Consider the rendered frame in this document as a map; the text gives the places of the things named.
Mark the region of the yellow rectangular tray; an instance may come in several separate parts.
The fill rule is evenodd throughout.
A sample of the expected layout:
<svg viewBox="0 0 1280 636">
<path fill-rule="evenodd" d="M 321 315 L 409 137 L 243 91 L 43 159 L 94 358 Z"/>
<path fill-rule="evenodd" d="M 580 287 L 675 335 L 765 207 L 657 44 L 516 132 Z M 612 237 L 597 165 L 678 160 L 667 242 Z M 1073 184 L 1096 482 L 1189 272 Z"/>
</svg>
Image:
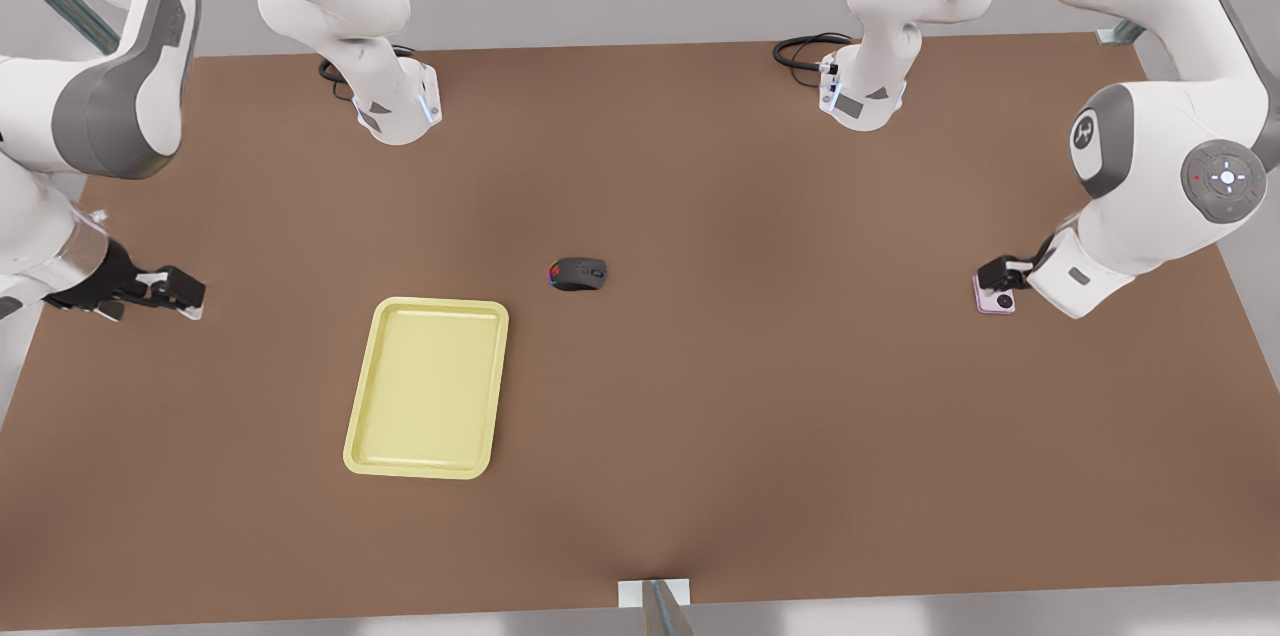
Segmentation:
<svg viewBox="0 0 1280 636">
<path fill-rule="evenodd" d="M 509 314 L 392 297 L 372 314 L 343 462 L 356 475 L 474 480 L 492 459 Z"/>
</svg>

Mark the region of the pink smartphone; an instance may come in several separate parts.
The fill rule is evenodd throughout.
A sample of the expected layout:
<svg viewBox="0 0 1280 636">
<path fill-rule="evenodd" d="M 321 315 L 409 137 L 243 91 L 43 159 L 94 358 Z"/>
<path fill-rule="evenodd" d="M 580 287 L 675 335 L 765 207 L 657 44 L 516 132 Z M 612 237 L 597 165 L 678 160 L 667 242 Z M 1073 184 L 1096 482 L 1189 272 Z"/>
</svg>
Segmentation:
<svg viewBox="0 0 1280 636">
<path fill-rule="evenodd" d="M 1014 314 L 1016 303 L 1014 290 L 992 290 L 980 284 L 979 276 L 972 276 L 975 307 L 980 314 Z"/>
</svg>

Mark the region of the black computer mouse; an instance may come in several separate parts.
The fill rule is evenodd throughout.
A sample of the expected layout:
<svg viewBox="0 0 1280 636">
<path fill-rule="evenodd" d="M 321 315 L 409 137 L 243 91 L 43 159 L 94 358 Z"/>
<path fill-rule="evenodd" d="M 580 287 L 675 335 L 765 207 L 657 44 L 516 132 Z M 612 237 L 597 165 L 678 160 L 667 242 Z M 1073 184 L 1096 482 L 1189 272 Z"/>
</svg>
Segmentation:
<svg viewBox="0 0 1280 636">
<path fill-rule="evenodd" d="M 607 264 L 602 258 L 557 258 L 547 276 L 557 290 L 600 290 L 607 280 Z"/>
</svg>

